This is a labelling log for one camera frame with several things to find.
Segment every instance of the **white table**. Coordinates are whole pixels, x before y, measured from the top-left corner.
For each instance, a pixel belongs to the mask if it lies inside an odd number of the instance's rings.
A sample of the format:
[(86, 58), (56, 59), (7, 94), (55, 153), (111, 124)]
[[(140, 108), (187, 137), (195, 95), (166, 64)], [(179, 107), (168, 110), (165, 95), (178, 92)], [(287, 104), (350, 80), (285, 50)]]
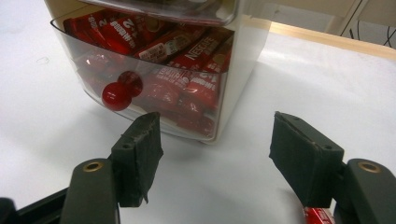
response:
[[(0, 6), (0, 197), (18, 209), (106, 158), (131, 121), (84, 93), (43, 1)], [(304, 119), (346, 151), (396, 173), (396, 62), (271, 33), (214, 146), (162, 134), (149, 204), (121, 223), (304, 223), (268, 158), (275, 111)]]

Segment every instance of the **white plastic container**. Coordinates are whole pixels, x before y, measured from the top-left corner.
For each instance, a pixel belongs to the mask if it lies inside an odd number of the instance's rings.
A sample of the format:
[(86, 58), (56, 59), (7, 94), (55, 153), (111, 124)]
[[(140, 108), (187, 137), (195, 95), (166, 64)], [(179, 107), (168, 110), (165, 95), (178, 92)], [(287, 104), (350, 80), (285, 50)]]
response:
[[(205, 119), (188, 120), (193, 125), (179, 125), (172, 116), (166, 116), (168, 111), (163, 111), (164, 116), (161, 118), (162, 131), (177, 136), (190, 139), (196, 139), (205, 143), (216, 142), (223, 131), (227, 120), (232, 114), (238, 98), (245, 88), (249, 75), (262, 52), (266, 37), (269, 32), (270, 20), (274, 12), (274, 6), (266, 4), (265, 1), (241, 0), (221, 2), (215, 14), (199, 15), (199, 13), (188, 13), (186, 16), (180, 13), (180, 10), (174, 8), (163, 7), (142, 7), (138, 4), (130, 4), (133, 1), (123, 1), (126, 5), (117, 4), (121, 1), (93, 1), (91, 3), (83, 3), (77, 0), (45, 0), (49, 12), (53, 18), (52, 26), (55, 28), (56, 34), (60, 37), (64, 44), (64, 49), (73, 64), (82, 87), (93, 100), (103, 105), (101, 92), (103, 88), (112, 82), (117, 82), (118, 75), (124, 71), (134, 71), (137, 74), (146, 74), (148, 70), (161, 70), (167, 67), (163, 64), (149, 63), (139, 60), (133, 56), (121, 55), (106, 49), (100, 49), (81, 40), (68, 35), (64, 31), (63, 22), (69, 18), (87, 15), (94, 11), (103, 9), (104, 7), (116, 8), (122, 12), (139, 12), (161, 18), (166, 21), (188, 21), (194, 24), (202, 24), (204, 26), (223, 26), (234, 31), (233, 49), (228, 72), (223, 74), (208, 74), (205, 76), (220, 77), (219, 101), (216, 109), (205, 110)], [(87, 69), (79, 63), (84, 60), (87, 52), (95, 52), (97, 55), (106, 55), (106, 57), (122, 61), (121, 66), (113, 66), (111, 72), (101, 70), (96, 73), (95, 70)], [(176, 69), (174, 72), (182, 73), (183, 70)], [(189, 71), (192, 76), (200, 76), (202, 72)], [(145, 77), (143, 79), (143, 89), (148, 85)], [(138, 116), (148, 112), (146, 107), (132, 103), (118, 114), (128, 119), (135, 119)], [(178, 118), (183, 117), (183, 113), (178, 114)]]

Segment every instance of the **plastic bin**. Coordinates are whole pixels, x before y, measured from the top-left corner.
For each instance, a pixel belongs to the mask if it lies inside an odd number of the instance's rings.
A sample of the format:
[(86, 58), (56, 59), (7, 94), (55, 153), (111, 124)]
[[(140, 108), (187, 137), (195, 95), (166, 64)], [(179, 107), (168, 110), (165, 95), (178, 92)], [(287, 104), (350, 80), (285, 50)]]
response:
[[(177, 74), (177, 76), (188, 73), (189, 77), (215, 77), (219, 84), (217, 86), (216, 106), (200, 105), (199, 113), (194, 113), (196, 111), (186, 112), (180, 109), (180, 106), (164, 105), (162, 101), (148, 101), (147, 98), (143, 97), (144, 95), (137, 95), (127, 108), (115, 112), (125, 118), (135, 119), (142, 114), (160, 109), (163, 132), (196, 139), (208, 144), (216, 142), (236, 106), (242, 90), (245, 88), (257, 58), (262, 52), (274, 6), (266, 4), (264, 1), (222, 1), (220, 3), (227, 6), (226, 9), (219, 9), (223, 10), (221, 13), (218, 11), (215, 14), (203, 13), (203, 15), (188, 13), (186, 16), (185, 14), (181, 15), (180, 10), (169, 7), (172, 6), (169, 3), (167, 3), (168, 7), (160, 8), (161, 4), (157, 4), (156, 7), (142, 7), (134, 1), (122, 1), (128, 3), (127, 5), (115, 5), (114, 2), (117, 1), (110, 2), (109, 5), (109, 1), (94, 1), (95, 4), (93, 5), (76, 0), (46, 0), (53, 18), (50, 24), (63, 43), (65, 52), (74, 66), (84, 91), (94, 101), (103, 105), (102, 93), (104, 88), (110, 83), (117, 82), (119, 76), (127, 71), (138, 74), (142, 91), (148, 90), (150, 85), (158, 86), (158, 83), (155, 80), (153, 83), (149, 76), (153, 73), (161, 73), (161, 71)], [(164, 21), (186, 21), (195, 25), (201, 24), (205, 27), (222, 26), (234, 31), (228, 71), (205, 73), (151, 63), (131, 55), (98, 48), (74, 38), (64, 31), (64, 20), (87, 15), (104, 7), (116, 8), (123, 13), (143, 13)], [(184, 94), (175, 96), (179, 98), (176, 104), (181, 104), (183, 96)]]

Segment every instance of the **white tabletop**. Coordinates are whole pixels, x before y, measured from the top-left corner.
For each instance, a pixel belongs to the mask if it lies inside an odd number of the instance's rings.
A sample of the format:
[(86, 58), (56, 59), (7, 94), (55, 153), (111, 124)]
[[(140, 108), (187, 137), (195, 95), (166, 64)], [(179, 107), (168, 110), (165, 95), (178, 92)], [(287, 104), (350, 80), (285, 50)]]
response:
[[(131, 124), (80, 87), (43, 1), (0, 5), (0, 197), (18, 209), (68, 186), (75, 166), (106, 158)], [(269, 34), (214, 146), (162, 134), (149, 203), (121, 223), (304, 223), (268, 158), (275, 111), (304, 119), (345, 151), (396, 173), (396, 62)]]

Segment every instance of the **red ball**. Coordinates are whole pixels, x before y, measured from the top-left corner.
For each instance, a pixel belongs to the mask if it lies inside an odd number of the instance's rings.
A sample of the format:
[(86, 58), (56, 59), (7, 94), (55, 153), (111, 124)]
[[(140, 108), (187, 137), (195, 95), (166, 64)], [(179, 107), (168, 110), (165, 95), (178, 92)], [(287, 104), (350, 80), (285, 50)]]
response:
[(105, 107), (113, 111), (120, 111), (127, 108), (132, 102), (132, 96), (124, 84), (112, 82), (102, 91), (102, 102)]
[(136, 97), (142, 92), (143, 90), (143, 81), (140, 76), (132, 71), (123, 72), (118, 80), (119, 83), (122, 83), (128, 89), (129, 94), (132, 97)]

